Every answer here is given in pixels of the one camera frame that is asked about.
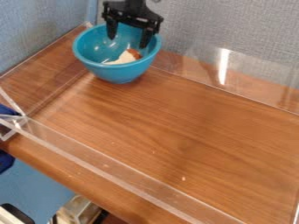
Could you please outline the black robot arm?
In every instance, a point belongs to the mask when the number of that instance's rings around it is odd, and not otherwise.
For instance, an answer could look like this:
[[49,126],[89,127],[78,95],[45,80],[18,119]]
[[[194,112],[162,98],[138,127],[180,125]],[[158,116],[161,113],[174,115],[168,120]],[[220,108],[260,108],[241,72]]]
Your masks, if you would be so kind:
[[152,36],[160,31],[164,18],[146,7],[145,0],[104,1],[101,17],[106,22],[106,36],[113,39],[117,35],[117,24],[138,28],[141,38],[138,47],[144,49]]

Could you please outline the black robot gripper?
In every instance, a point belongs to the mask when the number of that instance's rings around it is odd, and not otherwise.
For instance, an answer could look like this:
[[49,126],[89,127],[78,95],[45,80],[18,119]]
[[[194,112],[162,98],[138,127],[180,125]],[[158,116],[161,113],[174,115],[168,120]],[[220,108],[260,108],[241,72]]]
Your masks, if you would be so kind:
[[144,49],[152,36],[160,30],[164,18],[146,7],[145,1],[105,1],[101,17],[106,22],[106,35],[110,39],[117,34],[117,24],[142,29],[138,48]]

